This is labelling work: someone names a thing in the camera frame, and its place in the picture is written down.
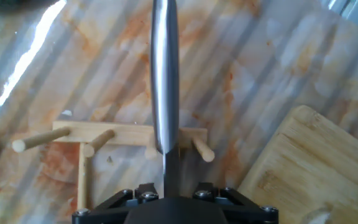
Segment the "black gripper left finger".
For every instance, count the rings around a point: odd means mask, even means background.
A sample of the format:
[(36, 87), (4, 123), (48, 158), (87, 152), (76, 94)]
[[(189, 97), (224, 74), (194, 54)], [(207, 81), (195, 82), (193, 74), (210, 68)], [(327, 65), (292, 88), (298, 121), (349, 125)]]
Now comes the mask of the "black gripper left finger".
[(129, 212), (140, 204), (158, 200), (154, 183), (140, 184), (138, 188), (118, 191), (112, 197), (90, 210), (78, 209), (71, 216), (72, 224), (124, 223)]

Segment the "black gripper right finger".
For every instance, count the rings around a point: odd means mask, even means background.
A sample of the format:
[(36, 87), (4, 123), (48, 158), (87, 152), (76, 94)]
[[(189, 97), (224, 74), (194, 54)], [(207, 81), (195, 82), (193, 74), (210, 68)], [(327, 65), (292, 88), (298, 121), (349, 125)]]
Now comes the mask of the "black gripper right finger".
[(278, 224), (278, 209), (271, 205), (257, 205), (230, 187), (221, 189), (209, 182), (200, 182), (193, 199), (211, 203), (222, 211), (229, 223)]

